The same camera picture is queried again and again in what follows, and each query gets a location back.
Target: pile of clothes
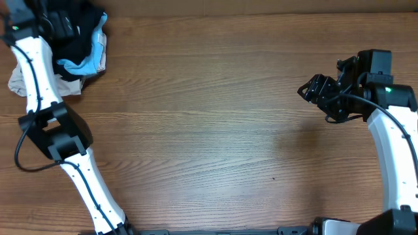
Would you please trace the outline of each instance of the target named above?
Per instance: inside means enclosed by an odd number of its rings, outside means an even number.
[[[84,82],[106,69],[106,35],[102,27],[107,15],[88,1],[50,1],[48,10],[66,10],[74,28],[74,37],[70,40],[49,42],[59,93],[61,96],[80,95]],[[20,64],[13,70],[8,87],[26,96]]]

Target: wooden table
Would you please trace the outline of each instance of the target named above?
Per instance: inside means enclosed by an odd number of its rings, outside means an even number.
[[[417,91],[417,22],[416,13],[111,18],[107,73],[66,100],[139,229],[360,223],[383,197],[367,125],[327,124],[296,90],[315,74],[335,77],[337,59],[379,48],[393,51],[395,81]],[[26,100],[8,90],[16,61],[0,53],[0,234],[92,230],[59,167],[14,166]],[[30,141],[21,158],[48,163]]]

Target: black cloth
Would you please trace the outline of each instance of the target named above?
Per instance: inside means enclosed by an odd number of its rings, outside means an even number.
[[[70,40],[50,43],[54,61],[53,68],[56,74],[63,77],[63,80],[72,82],[82,76],[67,72],[64,66],[58,65],[56,61],[58,59],[68,59],[79,65],[91,53],[91,34],[99,24],[104,10],[85,0],[49,0],[48,12],[57,10],[68,12],[76,36]]]

